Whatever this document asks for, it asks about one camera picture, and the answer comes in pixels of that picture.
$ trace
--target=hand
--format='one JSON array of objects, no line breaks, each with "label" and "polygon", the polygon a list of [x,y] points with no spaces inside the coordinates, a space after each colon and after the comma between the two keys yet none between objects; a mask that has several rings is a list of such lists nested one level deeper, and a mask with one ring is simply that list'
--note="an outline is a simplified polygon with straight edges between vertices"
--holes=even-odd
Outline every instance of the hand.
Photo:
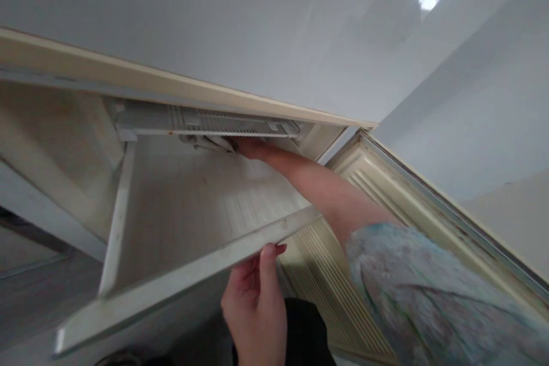
[{"label": "hand", "polygon": [[281,366],[286,358],[286,306],[276,277],[276,256],[286,245],[268,244],[230,272],[221,308],[242,366]]},{"label": "hand", "polygon": [[267,146],[263,140],[257,137],[231,137],[236,143],[237,151],[248,159],[260,159],[264,148]]}]

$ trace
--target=light blue sleeve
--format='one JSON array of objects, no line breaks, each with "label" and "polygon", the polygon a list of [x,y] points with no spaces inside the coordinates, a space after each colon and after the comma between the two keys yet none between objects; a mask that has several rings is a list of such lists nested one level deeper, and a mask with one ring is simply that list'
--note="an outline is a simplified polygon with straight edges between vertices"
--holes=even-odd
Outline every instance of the light blue sleeve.
[{"label": "light blue sleeve", "polygon": [[414,228],[346,247],[353,281],[401,365],[549,365],[549,328]]}]

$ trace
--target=plastic vent cover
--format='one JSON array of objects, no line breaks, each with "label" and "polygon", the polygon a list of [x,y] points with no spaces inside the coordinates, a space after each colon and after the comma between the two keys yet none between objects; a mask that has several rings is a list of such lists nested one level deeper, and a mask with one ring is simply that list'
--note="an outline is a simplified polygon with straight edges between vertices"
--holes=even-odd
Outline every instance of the plastic vent cover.
[{"label": "plastic vent cover", "polygon": [[128,101],[117,121],[122,140],[133,134],[298,137],[291,120]]}]

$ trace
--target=ribbed plastic surface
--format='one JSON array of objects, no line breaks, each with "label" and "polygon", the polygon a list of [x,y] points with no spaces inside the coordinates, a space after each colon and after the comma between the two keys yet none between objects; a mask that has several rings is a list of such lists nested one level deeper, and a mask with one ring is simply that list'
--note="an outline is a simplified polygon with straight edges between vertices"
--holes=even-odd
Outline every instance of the ribbed plastic surface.
[{"label": "ribbed plastic surface", "polygon": [[140,136],[116,288],[183,265],[310,203],[274,169]]},{"label": "ribbed plastic surface", "polygon": [[324,219],[285,241],[280,262],[299,297],[316,304],[332,347],[396,364],[396,357],[356,293],[343,251]]},{"label": "ribbed plastic surface", "polygon": [[218,136],[298,137],[291,120],[129,101],[118,127],[135,134],[201,134]]}]

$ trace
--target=freezer drawer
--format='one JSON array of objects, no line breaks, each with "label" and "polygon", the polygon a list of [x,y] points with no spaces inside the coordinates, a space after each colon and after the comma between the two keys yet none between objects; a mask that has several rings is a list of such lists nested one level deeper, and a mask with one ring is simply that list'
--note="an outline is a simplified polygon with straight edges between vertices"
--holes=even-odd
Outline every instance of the freezer drawer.
[{"label": "freezer drawer", "polygon": [[59,327],[56,354],[126,326],[318,216],[260,161],[139,136],[126,148],[98,298]]}]

